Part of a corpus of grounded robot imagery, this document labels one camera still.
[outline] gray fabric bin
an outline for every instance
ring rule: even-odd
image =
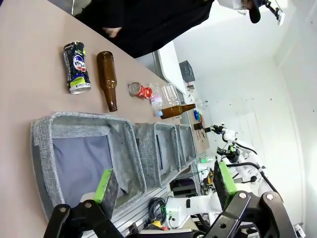
[[[166,187],[180,173],[176,126],[140,123],[134,131],[148,190]]]
[[[87,189],[94,192],[103,171],[109,168],[114,169],[120,188],[113,218],[145,195],[146,182],[129,121],[108,115],[59,112],[33,122],[31,136],[35,177],[48,218],[65,199],[73,203],[71,207],[80,200],[81,194],[67,194],[69,187],[76,187],[71,179],[80,183],[77,193],[88,185],[92,187]]]
[[[179,141],[180,165],[189,166],[196,158],[193,131],[190,125],[176,125]]]

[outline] can label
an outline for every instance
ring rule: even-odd
[[[152,88],[143,87],[140,83],[134,82],[129,86],[129,92],[131,96],[138,98],[149,99],[152,96]]]
[[[85,46],[75,41],[64,46],[64,60],[67,68],[67,86],[72,94],[79,94],[91,89],[85,64]]]

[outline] bottle cap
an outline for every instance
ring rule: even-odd
[[[155,116],[161,117],[161,116],[163,116],[163,112],[162,112],[162,111],[157,111],[157,112],[155,113]]]

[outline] plastic bottle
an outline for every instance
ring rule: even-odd
[[[163,100],[159,93],[159,85],[157,83],[150,84],[150,87],[152,88],[152,96],[150,97],[150,101],[154,111],[154,115],[156,117],[161,117],[163,116]]]

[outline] red can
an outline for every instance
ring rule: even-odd
[[[129,86],[129,93],[131,96],[149,99],[152,96],[152,88],[143,87],[140,83],[134,82]]]

